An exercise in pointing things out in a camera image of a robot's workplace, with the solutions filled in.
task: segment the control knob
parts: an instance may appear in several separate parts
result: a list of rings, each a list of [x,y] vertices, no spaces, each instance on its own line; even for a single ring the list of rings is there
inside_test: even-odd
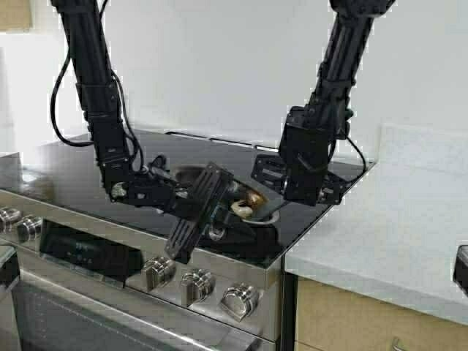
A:
[[[17,226],[18,240],[20,243],[34,241],[41,235],[42,218],[35,216],[24,217]]]
[[[258,305],[260,294],[257,289],[246,284],[234,284],[227,289],[219,304],[238,322],[249,316]]]
[[[13,225],[19,222],[21,217],[21,211],[17,210],[16,208],[0,208],[0,233],[11,231]]]
[[[155,257],[143,266],[143,286],[150,292],[157,287],[164,287],[176,274],[176,264],[166,257]]]
[[[214,276],[202,269],[185,273],[181,282],[182,306],[189,307],[205,300],[213,292],[215,282]]]

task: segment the cooktop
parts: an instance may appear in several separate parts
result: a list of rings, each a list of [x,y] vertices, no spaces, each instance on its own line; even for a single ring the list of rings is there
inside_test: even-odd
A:
[[[279,197],[277,193],[250,178],[256,156],[267,154],[267,151],[210,140],[140,130],[135,132],[147,160],[158,154],[165,154],[171,169],[181,165],[204,166],[208,162],[215,162],[232,172],[238,180],[263,193],[269,200]],[[334,162],[330,169],[338,176],[351,180],[361,173],[362,167]],[[158,215],[154,208],[134,208],[111,203],[101,187],[100,172],[92,147],[71,148],[62,143],[51,143],[2,157],[0,189],[162,237],[168,237],[177,223],[174,216]],[[276,232],[274,242],[268,241],[268,245],[261,242],[241,244],[233,238],[230,244],[222,245],[211,240],[201,240],[198,247],[267,268],[329,207],[317,205],[312,208],[295,203],[287,204],[280,210],[279,221],[269,228],[269,232],[265,232],[264,227],[255,229],[259,235],[270,235],[272,230]]]

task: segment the stainless steel oven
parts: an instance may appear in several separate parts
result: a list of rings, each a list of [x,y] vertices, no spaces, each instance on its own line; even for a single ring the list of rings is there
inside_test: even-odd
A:
[[[18,247],[18,257],[20,283],[12,299],[23,351],[274,349],[249,333],[90,279],[32,250]]]
[[[148,154],[168,152],[182,175],[215,162],[284,202],[250,176],[271,150],[138,134]],[[13,300],[25,350],[293,349],[297,281],[282,269],[284,254],[329,205],[285,203],[271,220],[251,222],[249,235],[209,230],[182,264],[165,252],[176,218],[112,204],[93,158],[92,149],[58,143],[0,158],[0,240],[18,251]],[[361,172],[331,169],[344,179]]]

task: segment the white countertop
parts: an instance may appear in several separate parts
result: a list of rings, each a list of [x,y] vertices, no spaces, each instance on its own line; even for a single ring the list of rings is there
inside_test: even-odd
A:
[[[468,245],[468,137],[422,132],[384,128],[380,162],[288,252],[286,270],[468,325],[452,279]]]

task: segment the drawer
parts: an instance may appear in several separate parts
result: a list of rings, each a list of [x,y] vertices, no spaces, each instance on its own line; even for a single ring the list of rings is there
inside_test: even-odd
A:
[[[0,0],[0,31],[31,28],[29,0]]]
[[[296,340],[323,351],[468,350],[468,326],[308,280],[298,288]]]

